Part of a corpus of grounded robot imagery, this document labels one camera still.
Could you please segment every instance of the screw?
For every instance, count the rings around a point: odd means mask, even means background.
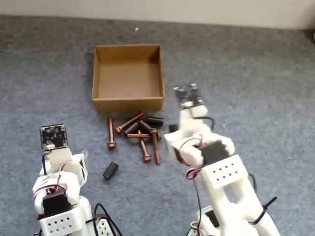
[[[108,122],[108,133],[109,133],[109,142],[107,143],[107,147],[108,149],[113,150],[117,146],[117,143],[114,141],[113,118],[112,117],[107,118],[107,122]]]
[[[154,159],[156,161],[156,164],[160,164],[160,156],[158,151],[158,131],[156,129],[151,130],[151,136],[153,141],[153,149],[154,149]]]
[[[115,127],[115,130],[118,134],[120,134],[123,129],[125,129],[128,125],[130,125],[131,123],[135,122],[136,120],[140,119],[141,117],[143,117],[144,113],[141,112],[140,114],[136,115],[134,118],[131,118],[130,120],[128,120],[126,123],[122,124],[122,125],[117,125]]]
[[[151,162],[151,155],[149,155],[146,144],[144,143],[143,138],[139,138],[139,144],[143,153],[142,160],[144,163],[149,163]]]
[[[152,138],[150,134],[127,134],[127,138],[138,138],[138,139],[150,139]],[[160,132],[157,132],[157,140],[160,141],[162,139],[162,135]]]

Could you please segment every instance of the cardboard box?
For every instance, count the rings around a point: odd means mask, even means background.
[[[92,101],[100,113],[161,110],[164,81],[160,46],[97,46]]]

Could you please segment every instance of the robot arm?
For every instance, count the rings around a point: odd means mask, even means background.
[[[252,188],[241,158],[234,154],[232,140],[212,133],[201,119],[206,117],[207,109],[196,85],[174,90],[182,110],[179,129],[164,136],[167,150],[181,163],[194,167],[193,177],[212,203],[201,211],[201,219],[198,214],[200,225],[190,235],[280,236]],[[227,186],[235,192],[236,203],[229,201]]]
[[[41,226],[38,235],[121,236],[107,213],[96,224],[89,200],[80,196],[88,177],[87,152],[72,155],[64,124],[44,126],[40,132],[43,166],[32,188]]]

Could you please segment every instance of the white wall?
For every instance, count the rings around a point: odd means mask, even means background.
[[[0,0],[0,14],[315,29],[315,0]]]

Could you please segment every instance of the black connector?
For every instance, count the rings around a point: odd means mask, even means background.
[[[115,162],[110,163],[110,165],[105,170],[103,177],[110,180],[118,169],[118,165]]]
[[[168,131],[169,133],[173,133],[175,131],[177,131],[179,128],[178,128],[178,124],[170,124],[168,126]]]

